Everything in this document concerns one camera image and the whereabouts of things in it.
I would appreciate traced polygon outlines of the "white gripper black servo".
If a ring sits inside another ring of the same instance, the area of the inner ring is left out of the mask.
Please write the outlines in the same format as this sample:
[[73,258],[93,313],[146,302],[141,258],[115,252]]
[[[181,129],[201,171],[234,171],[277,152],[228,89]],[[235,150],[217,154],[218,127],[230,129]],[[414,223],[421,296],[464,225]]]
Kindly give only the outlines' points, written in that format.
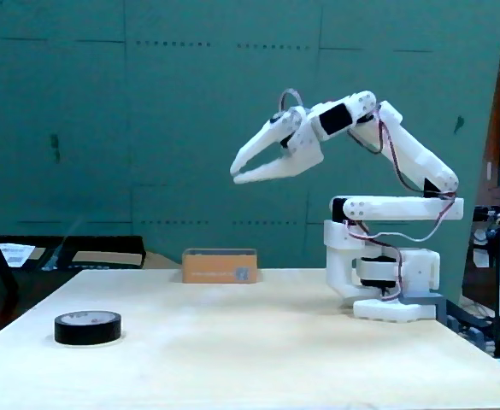
[[[230,168],[230,174],[235,175],[233,182],[247,184],[291,178],[320,164],[324,159],[321,144],[354,128],[358,120],[369,116],[376,107],[376,96],[371,91],[360,91],[307,110],[295,106],[278,112],[239,149]],[[237,174],[250,159],[291,134],[285,157]]]

